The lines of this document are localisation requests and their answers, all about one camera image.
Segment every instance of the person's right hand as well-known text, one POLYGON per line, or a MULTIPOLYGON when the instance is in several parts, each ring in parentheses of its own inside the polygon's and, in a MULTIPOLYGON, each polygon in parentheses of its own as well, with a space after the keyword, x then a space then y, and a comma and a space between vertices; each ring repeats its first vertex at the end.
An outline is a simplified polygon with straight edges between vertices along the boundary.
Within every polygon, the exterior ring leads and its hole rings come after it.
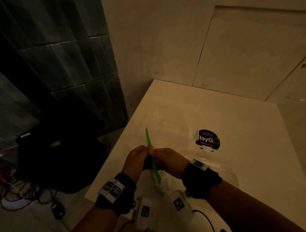
POLYGON ((163 170, 178 179, 182 178, 181 174, 189 163, 188 159, 171 148, 150 150, 149 155, 162 164, 163 170))

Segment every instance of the person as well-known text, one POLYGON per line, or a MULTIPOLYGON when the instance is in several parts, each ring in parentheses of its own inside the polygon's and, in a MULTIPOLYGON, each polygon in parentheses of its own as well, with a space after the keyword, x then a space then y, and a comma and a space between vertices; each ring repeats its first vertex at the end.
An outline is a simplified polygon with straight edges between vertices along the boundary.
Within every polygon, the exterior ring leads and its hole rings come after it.
MULTIPOLYGON (((185 187, 187 186, 186 189, 189 191, 188 188, 190 188, 194 195, 197 195, 196 193, 199 191, 189 187, 188 182, 190 179, 186 176, 195 174, 202 175, 201 181, 203 185, 211 186, 202 189, 202 193, 198 194, 197 198, 206 198, 213 209, 227 223, 232 232, 305 232, 282 214, 222 180, 218 177, 216 172, 211 171, 209 168, 207 170, 212 173, 208 176, 203 175, 206 171, 200 171, 200 169, 196 169, 196 167, 193 169, 189 160, 170 148, 153 149, 152 146, 147 148, 145 146, 139 146, 128 154, 122 172, 119 173, 117 177, 118 180, 115 178, 115 181, 123 182, 126 185, 127 190, 125 195, 129 196, 132 200, 134 193, 128 193, 135 191, 136 184, 143 171, 145 160, 148 155, 158 160, 164 171, 175 178, 183 179, 183 184, 185 187)), ((77 224, 73 232, 113 232, 118 221, 118 216, 122 212, 126 213, 127 211, 122 208, 127 207, 128 211, 132 208, 131 205, 124 206, 124 202, 129 201, 127 198, 124 198, 123 195, 121 201, 119 199, 120 197, 118 197, 112 204, 113 206, 110 204, 108 207, 105 207, 105 205, 110 202, 105 200, 105 197, 102 195, 99 197, 96 206, 94 206, 77 224), (106 202, 102 204, 104 207, 100 207, 99 204, 97 204, 99 202, 99 197, 102 197, 106 202)))

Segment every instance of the hand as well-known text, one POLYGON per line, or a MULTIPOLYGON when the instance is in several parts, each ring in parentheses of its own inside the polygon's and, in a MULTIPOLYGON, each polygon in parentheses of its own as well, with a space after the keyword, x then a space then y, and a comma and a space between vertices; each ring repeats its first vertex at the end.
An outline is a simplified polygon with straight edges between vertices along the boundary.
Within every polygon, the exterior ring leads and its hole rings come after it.
POLYGON ((149 155, 163 165, 163 170, 178 179, 182 178, 181 174, 189 163, 188 159, 171 148, 150 150, 149 155))
POLYGON ((128 154, 125 160, 122 173, 128 175, 136 184, 139 181, 140 174, 144 168, 144 160, 148 156, 149 150, 152 150, 153 146, 145 147, 141 145, 128 154))

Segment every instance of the forearm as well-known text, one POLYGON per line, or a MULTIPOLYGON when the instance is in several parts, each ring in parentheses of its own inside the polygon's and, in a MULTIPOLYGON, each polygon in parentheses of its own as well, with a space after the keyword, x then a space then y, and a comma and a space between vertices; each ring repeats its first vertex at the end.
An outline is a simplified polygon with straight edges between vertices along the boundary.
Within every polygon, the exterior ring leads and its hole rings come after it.
POLYGON ((72 232, 113 232, 118 216, 112 209, 92 209, 76 225, 72 232))
POLYGON ((274 209, 226 181, 210 189, 207 201, 233 232, 305 232, 274 209))

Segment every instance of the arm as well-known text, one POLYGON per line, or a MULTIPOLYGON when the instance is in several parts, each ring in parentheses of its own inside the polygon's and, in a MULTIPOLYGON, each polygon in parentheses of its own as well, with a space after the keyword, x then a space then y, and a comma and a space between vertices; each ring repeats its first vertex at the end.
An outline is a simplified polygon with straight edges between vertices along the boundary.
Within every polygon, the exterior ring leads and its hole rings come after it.
MULTIPOLYGON (((129 176, 136 184, 144 168, 144 161, 152 146, 146 148, 139 146, 132 150, 126 158, 122 173, 129 176)), ((113 232, 118 216, 112 209, 93 207, 85 217, 76 225, 72 232, 113 232)))
MULTIPOLYGON (((181 179, 189 163, 189 160, 170 148, 155 149, 149 154, 162 163, 166 172, 178 179, 181 179)), ((226 181, 211 187, 207 201, 233 232, 305 232, 274 209, 226 181)))

